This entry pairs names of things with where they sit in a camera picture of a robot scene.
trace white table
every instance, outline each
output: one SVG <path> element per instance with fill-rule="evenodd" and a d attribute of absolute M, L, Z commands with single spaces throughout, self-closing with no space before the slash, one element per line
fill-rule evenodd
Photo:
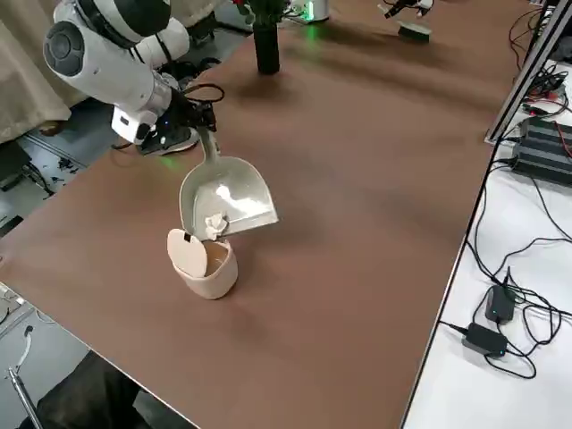
<path fill-rule="evenodd" d="M 508 150 L 502 147 L 498 156 L 509 156 Z M 572 233 L 572 189 L 538 182 L 552 216 L 564 231 Z M 493 271 L 506 254 L 535 237 L 561 237 L 544 213 L 529 179 L 499 170 L 489 176 L 487 191 L 478 243 L 481 258 Z M 481 200 L 477 213 L 482 205 Z M 509 264 L 521 287 L 537 291 L 559 309 L 572 311 L 572 245 L 534 247 L 511 258 Z M 463 247 L 440 319 L 469 325 L 490 285 L 469 248 Z M 484 317 L 484 309 L 476 321 L 495 330 Z M 547 335 L 548 328 L 548 322 L 534 319 L 537 335 Z M 533 344 L 526 336 L 520 311 L 503 331 L 524 351 Z M 482 355 L 463 347 L 460 340 L 461 335 L 451 328 L 442 324 L 436 327 L 405 429 L 537 429 L 565 427 L 572 422 L 572 322 L 563 318 L 554 342 L 532 355 L 538 375 L 530 381 L 488 366 Z M 524 361 L 516 357 L 503 360 L 510 362 L 512 370 L 528 371 Z"/>

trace vase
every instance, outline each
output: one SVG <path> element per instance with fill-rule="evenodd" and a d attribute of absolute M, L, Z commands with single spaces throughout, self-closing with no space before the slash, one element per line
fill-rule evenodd
<path fill-rule="evenodd" d="M 280 70 L 278 28 L 276 24 L 254 24 L 254 43 L 260 74 L 275 74 Z"/>

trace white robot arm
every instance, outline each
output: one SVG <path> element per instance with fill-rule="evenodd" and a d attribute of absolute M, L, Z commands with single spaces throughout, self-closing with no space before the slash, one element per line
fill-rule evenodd
<path fill-rule="evenodd" d="M 185 105 L 176 81 L 153 70 L 189 50 L 169 0 L 63 0 L 54 18 L 44 44 L 47 64 L 79 91 L 114 105 L 112 127 L 124 139 L 137 145 L 149 140 L 173 104 L 197 107 Z M 190 138 L 190 131 L 177 131 L 176 139 Z"/>
<path fill-rule="evenodd" d="M 385 18 L 392 18 L 403 9 L 417 9 L 417 16 L 426 16 L 433 8 L 433 0 L 397 0 L 385 14 Z"/>

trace dustpan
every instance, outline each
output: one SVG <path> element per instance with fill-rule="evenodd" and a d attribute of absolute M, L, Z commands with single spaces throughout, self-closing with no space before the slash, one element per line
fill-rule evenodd
<path fill-rule="evenodd" d="M 270 190 L 258 170 L 243 159 L 221 156 L 215 136 L 198 129 L 205 159 L 181 185 L 183 229 L 208 240 L 206 219 L 221 214 L 229 223 L 221 236 L 278 222 Z"/>

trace beige curtain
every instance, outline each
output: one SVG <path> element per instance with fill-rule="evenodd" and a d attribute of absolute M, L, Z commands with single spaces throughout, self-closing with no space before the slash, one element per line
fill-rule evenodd
<path fill-rule="evenodd" d="M 229 0 L 171 0 L 172 16 L 192 27 L 225 1 Z"/>
<path fill-rule="evenodd" d="M 186 27 L 225 0 L 172 0 L 172 15 Z M 44 36 L 59 0 L 0 0 L 0 143 L 48 120 L 67 120 L 86 98 L 44 62 Z"/>

